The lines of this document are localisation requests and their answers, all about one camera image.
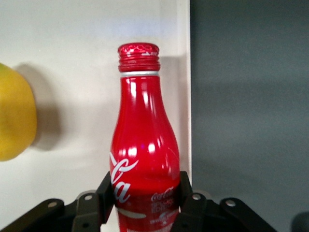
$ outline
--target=white wall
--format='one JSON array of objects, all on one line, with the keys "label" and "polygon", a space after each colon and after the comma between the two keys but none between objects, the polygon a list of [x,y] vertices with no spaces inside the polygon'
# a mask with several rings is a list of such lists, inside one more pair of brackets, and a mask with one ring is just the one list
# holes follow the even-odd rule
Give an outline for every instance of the white wall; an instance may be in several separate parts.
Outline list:
[{"label": "white wall", "polygon": [[[0,228],[49,198],[71,203],[107,173],[120,83],[117,48],[160,47],[164,104],[191,175],[189,0],[2,0],[0,62],[30,83],[38,134],[0,162]],[[118,231],[113,213],[109,231]]]}]

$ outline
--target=red aluminum bottle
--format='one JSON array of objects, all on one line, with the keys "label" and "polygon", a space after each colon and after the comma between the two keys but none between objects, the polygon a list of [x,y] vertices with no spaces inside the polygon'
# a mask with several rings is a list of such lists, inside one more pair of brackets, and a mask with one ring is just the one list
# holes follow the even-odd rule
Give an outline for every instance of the red aluminum bottle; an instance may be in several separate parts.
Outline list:
[{"label": "red aluminum bottle", "polygon": [[159,48],[119,47],[121,102],[110,152],[120,232],[169,232],[179,212],[179,151],[161,96]]}]

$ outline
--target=red bottle cap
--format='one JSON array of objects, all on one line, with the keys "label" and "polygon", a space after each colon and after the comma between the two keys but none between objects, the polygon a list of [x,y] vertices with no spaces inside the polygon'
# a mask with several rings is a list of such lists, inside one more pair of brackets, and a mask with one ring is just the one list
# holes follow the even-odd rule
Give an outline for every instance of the red bottle cap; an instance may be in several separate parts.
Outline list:
[{"label": "red bottle cap", "polygon": [[119,71],[159,71],[159,48],[152,43],[127,43],[118,48]]}]

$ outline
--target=coca-cola logo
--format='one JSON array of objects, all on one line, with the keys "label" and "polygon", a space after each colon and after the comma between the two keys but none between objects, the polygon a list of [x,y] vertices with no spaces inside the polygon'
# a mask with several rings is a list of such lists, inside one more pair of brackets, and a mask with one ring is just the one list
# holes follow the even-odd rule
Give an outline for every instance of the coca-cola logo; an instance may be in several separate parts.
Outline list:
[{"label": "coca-cola logo", "polygon": [[[112,170],[112,174],[111,174],[112,185],[116,184],[116,182],[121,178],[121,176],[125,172],[132,170],[139,162],[139,161],[136,161],[135,163],[129,165],[129,159],[122,159],[121,161],[117,163],[116,159],[114,158],[111,152],[110,152],[110,158],[114,166],[114,169]],[[130,186],[131,186],[130,183],[119,181],[114,187],[114,195],[115,195],[116,200],[118,200],[120,203],[126,202],[130,197],[130,194],[127,194]]]},{"label": "coca-cola logo", "polygon": [[163,200],[163,199],[166,199],[167,197],[170,197],[171,195],[173,195],[173,192],[174,192],[173,189],[174,189],[174,187],[170,187],[170,188],[167,188],[162,193],[155,193],[151,197],[151,201],[155,202],[155,201]]}]

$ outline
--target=screw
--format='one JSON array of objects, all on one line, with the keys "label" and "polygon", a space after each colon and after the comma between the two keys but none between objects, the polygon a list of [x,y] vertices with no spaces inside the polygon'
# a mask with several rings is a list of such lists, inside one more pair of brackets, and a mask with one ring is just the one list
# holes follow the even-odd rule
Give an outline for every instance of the screw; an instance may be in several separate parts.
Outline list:
[{"label": "screw", "polygon": [[199,195],[199,194],[193,194],[192,195],[192,198],[194,199],[194,200],[196,200],[196,201],[198,201],[198,200],[201,200],[201,196]]},{"label": "screw", "polygon": [[57,205],[57,202],[50,202],[49,204],[48,204],[48,208],[53,208],[53,207],[55,207]]},{"label": "screw", "polygon": [[91,196],[91,195],[87,195],[87,196],[84,197],[84,199],[85,199],[86,201],[89,201],[89,200],[92,199],[92,196]]},{"label": "screw", "polygon": [[225,203],[227,204],[227,206],[230,206],[230,207],[236,206],[236,203],[233,200],[227,200]]}]

